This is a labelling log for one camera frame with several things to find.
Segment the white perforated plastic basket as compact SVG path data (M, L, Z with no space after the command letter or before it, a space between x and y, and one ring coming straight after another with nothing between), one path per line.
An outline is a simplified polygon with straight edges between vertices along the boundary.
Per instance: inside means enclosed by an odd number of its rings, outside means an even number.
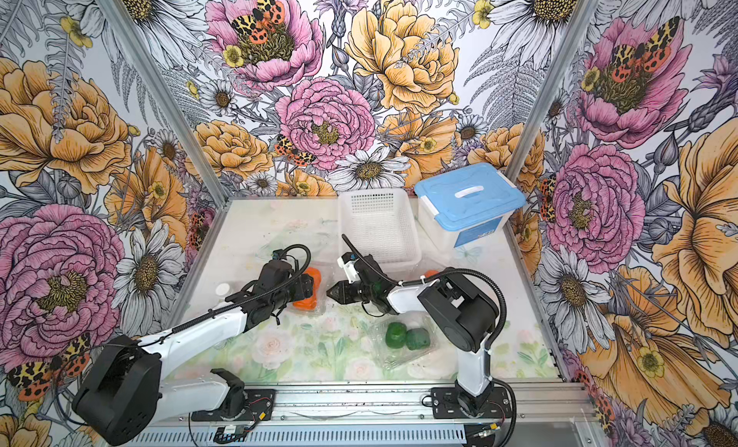
M338 197L338 233L386 273L414 268L422 251L411 201L402 189L349 191Z

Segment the clear clamshell container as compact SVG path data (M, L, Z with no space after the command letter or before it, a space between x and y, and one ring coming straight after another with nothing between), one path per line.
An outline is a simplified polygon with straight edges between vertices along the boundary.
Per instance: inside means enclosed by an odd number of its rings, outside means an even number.
M417 269L417 277L420 279L428 279L440 274L440 272L444 270L445 268L443 266L421 266Z
M311 296L306 299L290 303L288 305L288 310L290 312L297 312L297 314L320 316L326 310L326 289L328 281L330 281L331 278L328 274L327 268L321 268L321 266L318 268L315 266L307 268L306 274L311 276L313 279Z

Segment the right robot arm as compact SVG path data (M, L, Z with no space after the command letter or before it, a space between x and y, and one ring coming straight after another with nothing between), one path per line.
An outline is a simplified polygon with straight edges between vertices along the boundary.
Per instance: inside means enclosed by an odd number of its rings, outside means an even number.
M389 278L371 256L346 253L337 260L346 279L328 289L340 305L371 304L381 314L427 314L457 349L455 395L462 414L482 415L495 387L491 345L507 320L507 303L497 284L469 268L445 268L414 281Z

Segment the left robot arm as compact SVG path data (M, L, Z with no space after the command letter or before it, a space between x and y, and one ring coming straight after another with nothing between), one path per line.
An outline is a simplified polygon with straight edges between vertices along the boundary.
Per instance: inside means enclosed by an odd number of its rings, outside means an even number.
M213 368L174 385L165 379L193 357L278 317L289 304L309 299L315 291L307 268L271 260L257 280L226 292L201 316L140 339L113 339L84 377L72 402L73 414L113 446L177 415L201 412L236 419L247 414L245 385L229 370Z

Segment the white pill bottle orange label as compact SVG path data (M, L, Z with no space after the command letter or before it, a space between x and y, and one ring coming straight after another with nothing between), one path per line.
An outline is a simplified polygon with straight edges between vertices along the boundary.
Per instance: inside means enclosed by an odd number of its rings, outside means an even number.
M218 297L226 297L232 293L232 288L228 283L219 284L215 289L215 294Z

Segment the green fruit left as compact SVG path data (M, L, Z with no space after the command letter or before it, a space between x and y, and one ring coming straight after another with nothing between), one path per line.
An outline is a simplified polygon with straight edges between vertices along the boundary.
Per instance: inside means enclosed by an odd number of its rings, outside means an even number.
M390 349L402 349L405 347L407 325L403 322L390 322L386 326L384 343Z

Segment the green fruit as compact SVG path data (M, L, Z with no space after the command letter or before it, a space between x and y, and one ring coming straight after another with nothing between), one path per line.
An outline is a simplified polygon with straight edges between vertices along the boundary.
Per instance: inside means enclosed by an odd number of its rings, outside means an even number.
M409 329L406 333L405 346L410 351L425 350L432 344L430 332L425 328Z
M405 347L407 325L403 322L390 322L386 326L384 343L390 349L402 349Z

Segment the green fruit right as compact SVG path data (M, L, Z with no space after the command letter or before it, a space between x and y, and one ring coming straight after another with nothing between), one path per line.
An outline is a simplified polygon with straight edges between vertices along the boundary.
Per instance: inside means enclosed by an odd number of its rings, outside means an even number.
M406 333L405 346L410 351L425 350L432 344L430 332L425 328L409 329Z

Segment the blue lid storage box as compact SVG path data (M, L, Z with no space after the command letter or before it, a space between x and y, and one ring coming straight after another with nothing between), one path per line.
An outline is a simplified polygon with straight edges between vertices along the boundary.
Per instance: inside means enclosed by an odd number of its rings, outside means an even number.
M524 193L488 163L421 180L413 191L420 226L442 251L498 232L526 203Z

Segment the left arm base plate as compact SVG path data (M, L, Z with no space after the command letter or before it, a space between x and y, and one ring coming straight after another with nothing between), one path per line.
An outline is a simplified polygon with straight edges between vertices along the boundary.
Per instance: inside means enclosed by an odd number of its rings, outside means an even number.
M274 389L244 389L230 394L214 410L198 410L190 415L195 422L262 422L269 421L275 408Z

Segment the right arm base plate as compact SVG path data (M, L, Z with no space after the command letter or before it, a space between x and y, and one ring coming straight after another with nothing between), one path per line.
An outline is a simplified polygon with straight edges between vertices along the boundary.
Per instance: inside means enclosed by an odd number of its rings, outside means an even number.
M433 387L430 392L434 419L512 418L511 396L501 386L491 385L479 396L460 387Z

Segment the aluminium front rail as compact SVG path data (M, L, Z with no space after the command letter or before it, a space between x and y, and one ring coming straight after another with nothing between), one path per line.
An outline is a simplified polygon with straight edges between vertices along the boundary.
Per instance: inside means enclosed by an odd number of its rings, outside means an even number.
M255 386L240 420L181 412L131 446L607 446L584 387L557 382L495 389L488 414L466 418L439 382Z

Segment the left aluminium corner post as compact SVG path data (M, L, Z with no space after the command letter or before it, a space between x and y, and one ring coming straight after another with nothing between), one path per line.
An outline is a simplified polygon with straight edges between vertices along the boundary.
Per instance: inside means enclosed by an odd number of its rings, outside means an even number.
M156 61L149 52L148 45L138 35L138 30L136 30L122 1L95 1L108 20L111 29L115 32L115 36L119 39L127 55L131 57L132 64L138 70L157 105L163 111L163 115L169 122L170 127L182 143L184 151L188 154L188 158L192 161L194 168L199 173L205 187L211 194L215 206L219 210L225 209L229 203L229 195L221 186L213 168L207 162L205 154L195 139L193 130L190 128L180 106L175 101L174 95L168 89L165 78L163 78Z

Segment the aluminium corner post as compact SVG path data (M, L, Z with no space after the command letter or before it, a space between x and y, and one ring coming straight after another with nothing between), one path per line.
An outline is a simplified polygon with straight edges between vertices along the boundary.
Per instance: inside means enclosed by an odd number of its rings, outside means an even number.
M505 176L512 183L517 181L525 160L530 151L532 151L541 123L557 94L557 87L563 80L578 46L584 39L587 28L591 20L593 20L599 3L600 0L578 0L578 4L570 18L568 28L564 33L562 43L559 49L557 49L557 53L553 55L551 66L544 79L544 83L525 121L518 147L511 156L511 161L505 171Z
M188 158L192 161L194 168L199 173L205 187L211 194L215 206L219 210L225 209L229 203L229 195L221 186L213 168L207 162L205 154L195 139L193 130L190 128L180 106L175 101L174 95L168 89L165 78L163 78L156 61L149 52L148 45L138 35L138 30L136 30L122 1L95 1L108 20L111 29L115 32L115 36L119 39L127 55L131 57L132 64L138 70L157 105L163 111L163 115L169 122L170 127L182 143L184 151L188 154Z

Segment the right aluminium corner post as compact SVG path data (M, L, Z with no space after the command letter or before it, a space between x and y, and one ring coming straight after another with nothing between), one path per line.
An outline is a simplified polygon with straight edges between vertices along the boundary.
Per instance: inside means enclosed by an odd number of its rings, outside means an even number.
M544 79L544 83L525 121L518 147L511 156L511 161L505 171L505 176L512 183L517 181L525 160L530 151L532 151L541 123L557 94L557 87L563 80L578 46L584 39L587 28L591 20L593 20L599 3L600 0L578 0L578 4L570 18L568 28L564 33L562 43L559 49L557 49L557 53L553 55L551 66Z

